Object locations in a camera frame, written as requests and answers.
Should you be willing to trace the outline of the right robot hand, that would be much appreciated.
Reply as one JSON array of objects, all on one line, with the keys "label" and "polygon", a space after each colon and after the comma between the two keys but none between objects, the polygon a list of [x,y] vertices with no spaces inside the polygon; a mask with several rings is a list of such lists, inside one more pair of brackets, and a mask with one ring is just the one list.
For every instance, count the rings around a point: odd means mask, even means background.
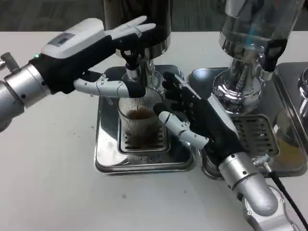
[{"label": "right robot hand", "polygon": [[174,135],[199,150],[206,149],[216,166],[228,156],[245,151],[234,123],[214,95],[201,98],[171,72],[165,72],[163,78],[165,97],[172,103],[157,103],[154,112]]}]

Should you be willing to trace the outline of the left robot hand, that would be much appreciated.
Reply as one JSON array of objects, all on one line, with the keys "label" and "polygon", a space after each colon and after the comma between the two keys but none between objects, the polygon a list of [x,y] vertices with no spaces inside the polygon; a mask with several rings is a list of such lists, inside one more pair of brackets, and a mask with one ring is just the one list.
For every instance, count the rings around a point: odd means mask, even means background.
[{"label": "left robot hand", "polygon": [[51,39],[28,63],[38,71],[51,94],[70,94],[76,89],[74,82],[90,68],[116,50],[138,47],[145,36],[154,33],[157,24],[147,20],[142,15],[106,30],[102,20],[84,19]]}]

